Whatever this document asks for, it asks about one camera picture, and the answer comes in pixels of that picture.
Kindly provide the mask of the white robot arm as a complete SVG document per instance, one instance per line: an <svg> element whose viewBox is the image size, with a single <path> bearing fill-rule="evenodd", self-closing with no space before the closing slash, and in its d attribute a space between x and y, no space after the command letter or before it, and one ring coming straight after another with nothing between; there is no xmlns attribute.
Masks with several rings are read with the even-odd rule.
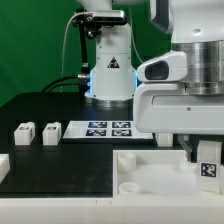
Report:
<svg viewBox="0 0 224 224"><path fill-rule="evenodd" d="M142 133L224 134L224 0L77 0L97 39L86 99L100 106L133 102ZM114 4L148 1L150 21L171 35L171 50L128 62L131 27Z"/></svg>

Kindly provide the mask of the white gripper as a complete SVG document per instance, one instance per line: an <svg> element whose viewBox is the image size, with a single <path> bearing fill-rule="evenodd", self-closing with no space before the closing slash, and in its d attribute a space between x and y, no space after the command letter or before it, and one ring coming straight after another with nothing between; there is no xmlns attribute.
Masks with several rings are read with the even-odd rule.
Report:
<svg viewBox="0 0 224 224"><path fill-rule="evenodd" d="M185 134L224 135L224 97L186 92L187 55L170 51L141 64L141 84L134 94L133 121L143 133L173 133L192 161L193 146Z"/></svg>

